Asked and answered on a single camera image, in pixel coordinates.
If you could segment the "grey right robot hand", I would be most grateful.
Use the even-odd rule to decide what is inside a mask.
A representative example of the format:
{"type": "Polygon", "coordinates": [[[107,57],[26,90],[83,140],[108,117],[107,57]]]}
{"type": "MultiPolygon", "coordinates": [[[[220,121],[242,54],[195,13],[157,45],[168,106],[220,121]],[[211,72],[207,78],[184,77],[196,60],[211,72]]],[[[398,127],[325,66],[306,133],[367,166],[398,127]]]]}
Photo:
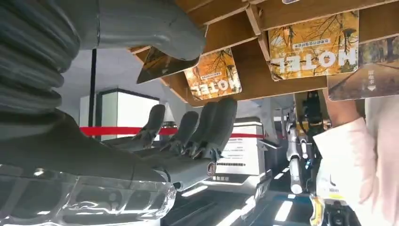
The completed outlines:
{"type": "Polygon", "coordinates": [[[176,192],[214,175],[237,102],[184,115],[152,148],[165,112],[138,135],[101,142],[59,110],[63,73],[80,50],[153,46],[198,60],[204,31],[172,0],[3,0],[0,3],[0,223],[125,226],[163,218],[176,192]]]}

